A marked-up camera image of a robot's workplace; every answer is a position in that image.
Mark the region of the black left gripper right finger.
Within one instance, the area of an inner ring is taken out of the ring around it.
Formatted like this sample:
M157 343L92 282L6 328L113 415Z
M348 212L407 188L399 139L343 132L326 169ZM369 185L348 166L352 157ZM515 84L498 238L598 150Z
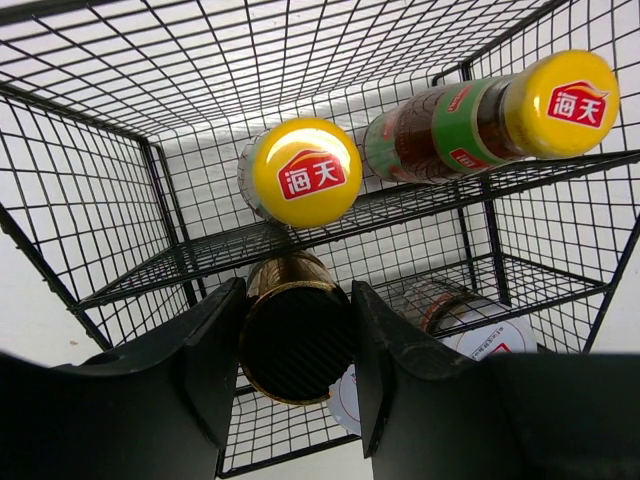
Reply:
M363 453L377 479L635 479L639 359L470 360L352 285Z

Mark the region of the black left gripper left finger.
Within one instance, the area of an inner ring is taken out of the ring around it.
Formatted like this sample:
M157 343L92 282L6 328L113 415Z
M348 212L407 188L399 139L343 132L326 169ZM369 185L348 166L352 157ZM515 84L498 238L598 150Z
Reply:
M242 279L81 365L1 357L5 479L211 479L229 431Z

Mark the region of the orange jar white lid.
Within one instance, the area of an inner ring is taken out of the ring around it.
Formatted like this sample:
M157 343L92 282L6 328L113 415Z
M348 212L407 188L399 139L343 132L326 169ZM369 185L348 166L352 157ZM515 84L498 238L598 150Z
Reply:
M410 324L475 361L537 351L528 315L508 319L509 306L456 283L419 280L402 294L399 310Z

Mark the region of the black cap pepper shaker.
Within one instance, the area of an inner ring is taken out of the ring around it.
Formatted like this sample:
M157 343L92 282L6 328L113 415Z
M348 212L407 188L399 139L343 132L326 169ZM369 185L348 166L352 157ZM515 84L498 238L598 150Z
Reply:
M351 364L357 325L350 301L308 251L267 258L247 279L239 362L251 385L285 404L313 405Z

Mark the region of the green label sauce bottle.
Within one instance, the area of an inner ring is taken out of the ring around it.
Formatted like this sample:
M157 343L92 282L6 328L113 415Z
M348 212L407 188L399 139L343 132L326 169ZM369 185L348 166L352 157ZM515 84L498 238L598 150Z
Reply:
M356 144L334 123L303 117L251 138L237 164L245 203L261 218L316 228L342 217L362 184Z

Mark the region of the red chili sauce bottle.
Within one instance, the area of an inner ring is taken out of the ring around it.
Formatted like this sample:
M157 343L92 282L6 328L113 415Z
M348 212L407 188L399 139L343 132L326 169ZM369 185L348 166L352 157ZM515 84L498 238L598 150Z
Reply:
M561 51L517 74L411 97L369 124L363 159L383 180L439 185L527 158L571 158L606 137L619 104L604 58Z

